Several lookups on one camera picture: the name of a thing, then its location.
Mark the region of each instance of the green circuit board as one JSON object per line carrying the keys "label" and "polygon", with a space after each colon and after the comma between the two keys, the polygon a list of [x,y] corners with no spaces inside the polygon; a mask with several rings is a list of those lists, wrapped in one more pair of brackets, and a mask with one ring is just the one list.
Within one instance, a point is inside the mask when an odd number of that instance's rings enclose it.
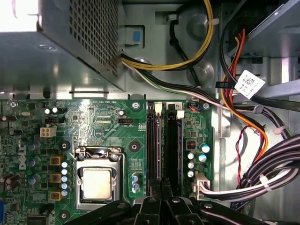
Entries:
{"label": "green circuit board", "polygon": [[[189,197],[193,182],[193,178],[188,177],[189,162],[194,162],[193,170],[196,173],[204,173],[209,179],[212,178],[212,151],[207,154],[205,163],[197,161],[197,155],[201,153],[201,144],[206,143],[212,147],[211,110],[193,112],[189,109],[187,101],[180,102],[182,110],[185,111],[181,156],[182,193]],[[54,113],[51,111],[53,108],[62,111]],[[146,100],[1,100],[0,174],[20,175],[20,185],[12,190],[8,190],[7,184],[0,183],[0,197],[5,204],[3,223],[30,225],[32,223],[29,222],[28,216],[39,215],[41,206],[48,203],[54,205],[54,210],[47,215],[46,225],[61,225],[87,213],[86,210],[76,209],[75,205],[74,149],[78,146],[122,149],[126,159],[125,171],[122,171],[125,180],[121,179],[120,183],[123,190],[121,199],[132,203],[134,199],[146,196],[147,111]],[[55,128],[55,136],[41,137],[41,128]],[[167,135],[164,128],[162,125],[163,133]],[[187,149],[187,140],[195,140],[195,149]],[[132,149],[133,142],[137,143],[138,150]],[[39,146],[29,150],[28,143],[39,143]],[[70,144],[70,149],[62,149],[62,143]],[[194,153],[194,159],[187,159],[189,152]],[[33,159],[35,165],[29,166]],[[60,174],[62,170],[61,164],[57,165],[55,160],[60,163],[68,162],[66,196],[60,194],[61,182],[52,182],[50,179],[51,174]],[[140,178],[136,191],[133,190],[134,174],[138,174]],[[34,176],[38,177],[38,180],[32,185],[29,180]],[[59,193],[59,201],[53,199],[54,193]]]}

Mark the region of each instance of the barcode label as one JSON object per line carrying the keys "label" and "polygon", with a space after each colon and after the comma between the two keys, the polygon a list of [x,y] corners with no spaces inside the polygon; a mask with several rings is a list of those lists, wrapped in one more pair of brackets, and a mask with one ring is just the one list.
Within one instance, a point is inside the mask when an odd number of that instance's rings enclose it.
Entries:
{"label": "barcode label", "polygon": [[243,96],[250,99],[264,84],[265,81],[250,73],[248,70],[244,70],[234,88]]}

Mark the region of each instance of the power supply vent grille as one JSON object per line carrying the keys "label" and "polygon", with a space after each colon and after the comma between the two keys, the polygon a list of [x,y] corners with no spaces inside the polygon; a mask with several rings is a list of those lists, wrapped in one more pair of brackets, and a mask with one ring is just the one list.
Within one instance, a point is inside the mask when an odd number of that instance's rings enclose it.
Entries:
{"label": "power supply vent grille", "polygon": [[70,34],[117,76],[118,0],[69,0]]}

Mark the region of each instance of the ram slot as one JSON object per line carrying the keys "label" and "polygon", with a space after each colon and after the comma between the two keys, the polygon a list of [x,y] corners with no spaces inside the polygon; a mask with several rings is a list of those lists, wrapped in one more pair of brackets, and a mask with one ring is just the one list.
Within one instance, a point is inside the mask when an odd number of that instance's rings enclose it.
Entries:
{"label": "ram slot", "polygon": [[157,178],[157,124],[153,102],[148,103],[147,113],[147,172],[146,172],[146,190],[150,194],[149,181]]}
{"label": "ram slot", "polygon": [[174,196],[181,194],[181,141],[182,127],[176,118],[176,112],[167,114],[164,151],[164,178],[169,178]]}

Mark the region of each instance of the capacitor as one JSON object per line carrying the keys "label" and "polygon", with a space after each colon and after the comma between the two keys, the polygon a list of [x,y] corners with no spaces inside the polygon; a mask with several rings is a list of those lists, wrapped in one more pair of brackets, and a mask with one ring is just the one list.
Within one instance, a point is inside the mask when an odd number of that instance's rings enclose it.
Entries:
{"label": "capacitor", "polygon": [[10,136],[20,136],[23,134],[23,131],[21,129],[15,129],[15,130],[11,130],[9,132]]}
{"label": "capacitor", "polygon": [[69,165],[68,161],[64,161],[64,162],[61,163],[62,168],[67,168],[68,165]]}
{"label": "capacitor", "polygon": [[188,165],[187,165],[187,167],[188,167],[189,169],[193,169],[194,166],[195,166],[195,164],[194,164],[193,162],[189,162]]}
{"label": "capacitor", "polygon": [[66,190],[61,191],[61,196],[66,197],[68,195],[68,192]]}
{"label": "capacitor", "polygon": [[61,177],[61,181],[62,181],[62,182],[66,182],[67,180],[68,180],[68,177],[67,177],[67,176],[62,176],[62,177]]}
{"label": "capacitor", "polygon": [[189,178],[192,178],[194,176],[194,171],[192,171],[192,170],[188,171],[187,176]]}
{"label": "capacitor", "polygon": [[29,142],[27,144],[27,149],[29,151],[39,150],[40,147],[41,147],[41,143],[40,142]]}
{"label": "capacitor", "polygon": [[124,110],[120,110],[120,111],[118,112],[118,114],[119,114],[119,116],[125,116],[125,111],[124,111]]}
{"label": "capacitor", "polygon": [[0,183],[4,183],[8,178],[12,177],[14,174],[12,172],[3,175],[0,177]]}
{"label": "capacitor", "polygon": [[19,174],[16,174],[16,175],[14,175],[14,176],[12,176],[12,177],[10,177],[10,178],[7,178],[6,183],[7,183],[7,184],[12,184],[12,183],[14,183],[15,181],[19,180],[20,177],[21,177],[21,176],[20,176]]}
{"label": "capacitor", "polygon": [[60,187],[61,187],[61,189],[65,190],[65,189],[67,189],[68,185],[66,183],[62,183]]}
{"label": "capacitor", "polygon": [[21,116],[32,116],[32,112],[21,112]]}
{"label": "capacitor", "polygon": [[67,175],[68,172],[69,172],[69,171],[68,171],[67,168],[61,170],[61,174],[62,174],[62,175]]}
{"label": "capacitor", "polygon": [[207,144],[202,144],[200,146],[200,149],[203,153],[209,153],[209,151],[210,151],[210,147]]}
{"label": "capacitor", "polygon": [[132,174],[132,182],[137,182],[139,180],[139,174],[134,172]]}
{"label": "capacitor", "polygon": [[200,162],[204,163],[204,162],[206,162],[206,159],[207,159],[207,157],[206,157],[205,154],[203,154],[203,153],[200,153],[200,154],[199,154],[198,160],[199,160]]}
{"label": "capacitor", "polygon": [[17,118],[15,116],[2,116],[0,117],[0,121],[2,122],[15,122]]}
{"label": "capacitor", "polygon": [[34,167],[40,163],[41,159],[39,157],[30,158],[28,160],[28,166]]}
{"label": "capacitor", "polygon": [[6,190],[7,191],[11,191],[11,190],[14,190],[15,188],[19,187],[20,186],[20,182],[17,181],[15,183],[12,183],[12,184],[9,184],[6,186]]}
{"label": "capacitor", "polygon": [[134,191],[136,191],[136,190],[140,189],[140,185],[139,185],[138,183],[136,183],[136,184],[134,184],[134,185],[132,186],[132,189],[133,189]]}
{"label": "capacitor", "polygon": [[194,154],[192,152],[188,153],[187,158],[192,160],[194,158]]}
{"label": "capacitor", "polygon": [[64,113],[64,110],[62,108],[54,107],[54,108],[52,108],[52,112],[54,114],[62,114],[62,113]]}
{"label": "capacitor", "polygon": [[50,109],[45,109],[44,112],[45,112],[45,114],[47,114],[47,115],[51,113]]}
{"label": "capacitor", "polygon": [[38,174],[34,174],[33,176],[28,178],[28,183],[30,185],[34,185],[41,180],[41,177]]}
{"label": "capacitor", "polygon": [[37,104],[37,108],[43,109],[46,107],[46,104],[44,102],[38,102]]}

